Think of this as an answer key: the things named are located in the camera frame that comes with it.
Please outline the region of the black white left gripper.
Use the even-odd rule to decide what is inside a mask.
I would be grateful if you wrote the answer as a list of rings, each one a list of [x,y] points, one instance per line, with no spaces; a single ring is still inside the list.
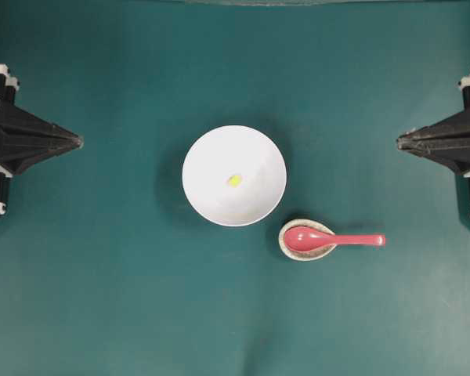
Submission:
[[[3,130],[12,134],[45,136],[68,141],[0,146],[0,218],[7,212],[10,181],[14,175],[20,175],[40,162],[83,146],[80,136],[16,107],[15,95],[19,88],[18,79],[10,74],[7,65],[0,63],[0,144],[1,137],[5,135]]]

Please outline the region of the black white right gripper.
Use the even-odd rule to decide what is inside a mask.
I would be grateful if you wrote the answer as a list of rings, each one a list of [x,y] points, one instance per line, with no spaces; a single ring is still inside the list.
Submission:
[[[399,150],[423,157],[449,168],[456,175],[468,179],[470,198],[470,75],[459,81],[463,111],[434,125],[401,135]],[[463,138],[464,141],[422,141],[427,139]]]

